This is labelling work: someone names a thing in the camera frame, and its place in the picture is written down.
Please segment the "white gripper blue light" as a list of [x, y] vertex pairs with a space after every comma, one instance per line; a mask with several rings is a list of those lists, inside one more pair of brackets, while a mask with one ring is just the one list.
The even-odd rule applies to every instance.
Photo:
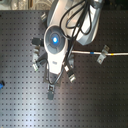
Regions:
[[[44, 48], [47, 53], [49, 71], [59, 74], [68, 49], [68, 41], [63, 37], [63, 30], [56, 25], [49, 26], [44, 35]], [[76, 77], [72, 68], [66, 66], [65, 70], [70, 82], [73, 82]]]

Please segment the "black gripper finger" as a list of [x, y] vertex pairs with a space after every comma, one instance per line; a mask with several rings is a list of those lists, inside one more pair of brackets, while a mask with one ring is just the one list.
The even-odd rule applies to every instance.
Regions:
[[54, 92], [55, 92], [55, 86], [51, 85], [51, 84], [48, 84], [48, 92], [47, 92], [48, 99], [53, 99], [54, 98]]

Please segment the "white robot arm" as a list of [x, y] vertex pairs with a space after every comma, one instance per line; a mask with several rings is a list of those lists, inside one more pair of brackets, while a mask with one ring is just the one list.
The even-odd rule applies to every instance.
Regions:
[[50, 100], [63, 71], [67, 72], [71, 82], [75, 80], [70, 64], [73, 46], [76, 42], [87, 45], [94, 40], [102, 6], [103, 0], [54, 0], [52, 3], [44, 35], [47, 68], [57, 75], [48, 86]]

